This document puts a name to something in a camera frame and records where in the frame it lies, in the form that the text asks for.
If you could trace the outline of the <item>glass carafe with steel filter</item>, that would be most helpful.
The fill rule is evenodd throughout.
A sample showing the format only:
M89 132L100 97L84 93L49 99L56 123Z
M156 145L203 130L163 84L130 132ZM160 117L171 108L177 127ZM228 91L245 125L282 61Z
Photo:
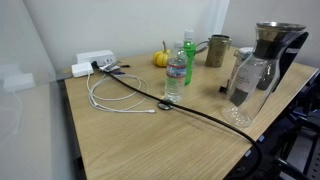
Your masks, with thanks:
M264 106L266 100L272 93L275 81L272 81L267 90L260 90L257 85L262 79L267 58L263 53L259 53L258 46L263 45L263 41L274 42L277 36L287 42L294 40L304 33L305 25L279 22L258 22L256 24L256 43L252 54L244 62L251 67L250 75L253 77L253 91L248 94L236 89L231 95L227 91L227 103L221 110L222 116L233 126L248 127Z

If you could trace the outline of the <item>black thermos bottle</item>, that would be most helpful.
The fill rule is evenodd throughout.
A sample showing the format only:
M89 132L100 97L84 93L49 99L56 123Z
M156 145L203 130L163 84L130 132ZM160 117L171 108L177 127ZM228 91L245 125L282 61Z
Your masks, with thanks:
M308 36L309 33L304 32L287 44L277 36L274 42L263 41L263 45L257 47L259 53L263 53L267 58L265 73L257 85L260 90L267 90L272 81L275 81L272 91L276 90Z

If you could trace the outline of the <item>small yellow pumpkin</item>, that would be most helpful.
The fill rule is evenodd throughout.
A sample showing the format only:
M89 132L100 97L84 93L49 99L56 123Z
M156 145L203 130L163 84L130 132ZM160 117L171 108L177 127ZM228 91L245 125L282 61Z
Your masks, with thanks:
M170 50L167 49L167 45L165 41L162 41L163 49L161 51L157 51L153 55L153 64L157 67L166 67L168 56L170 54Z

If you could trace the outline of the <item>small silver lid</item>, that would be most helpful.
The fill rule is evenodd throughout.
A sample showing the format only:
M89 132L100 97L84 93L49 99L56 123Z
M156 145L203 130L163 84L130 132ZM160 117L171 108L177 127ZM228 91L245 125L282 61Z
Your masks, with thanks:
M165 104L165 103L162 103L162 102L158 102L157 103L157 106L161 109L161 110L165 110L165 111L168 111L168 110L171 110L172 109L172 106L168 105L168 104Z

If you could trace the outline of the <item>white power strip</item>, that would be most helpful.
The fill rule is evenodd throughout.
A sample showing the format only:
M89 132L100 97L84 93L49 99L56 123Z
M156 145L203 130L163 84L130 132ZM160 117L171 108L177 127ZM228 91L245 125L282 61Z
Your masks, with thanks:
M115 54L111 50L92 51L79 53L76 55L77 63L94 62L99 66L104 66L117 61Z

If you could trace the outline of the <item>green plastic bottle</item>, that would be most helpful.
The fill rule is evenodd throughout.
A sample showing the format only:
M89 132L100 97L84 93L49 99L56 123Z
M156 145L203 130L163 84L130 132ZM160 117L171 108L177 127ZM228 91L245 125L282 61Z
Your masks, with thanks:
M186 30L184 33L184 49L188 56L185 85L189 85L191 82L192 66L196 51L196 46L193 42L193 30Z

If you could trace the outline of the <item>clear plastic water bottle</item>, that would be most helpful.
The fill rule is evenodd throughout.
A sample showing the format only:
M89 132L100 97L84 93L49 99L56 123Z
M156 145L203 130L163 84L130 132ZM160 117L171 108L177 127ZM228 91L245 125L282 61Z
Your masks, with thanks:
M183 41L176 41L166 66L165 98L172 102L182 99L187 69L187 54Z

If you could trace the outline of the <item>gold metal canister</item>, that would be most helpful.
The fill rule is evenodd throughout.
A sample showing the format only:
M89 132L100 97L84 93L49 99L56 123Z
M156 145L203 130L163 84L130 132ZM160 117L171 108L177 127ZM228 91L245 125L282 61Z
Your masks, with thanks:
M218 68L222 66L224 55L230 48L231 38L227 35L212 35L208 42L208 53L205 65Z

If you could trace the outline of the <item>white power adapter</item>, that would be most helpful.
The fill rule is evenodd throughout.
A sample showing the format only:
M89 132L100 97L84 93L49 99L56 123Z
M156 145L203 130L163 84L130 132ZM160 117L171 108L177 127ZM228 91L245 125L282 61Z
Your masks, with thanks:
M75 78L90 75L90 74L94 73L90 62L74 64L71 66L71 70L72 70L72 75Z

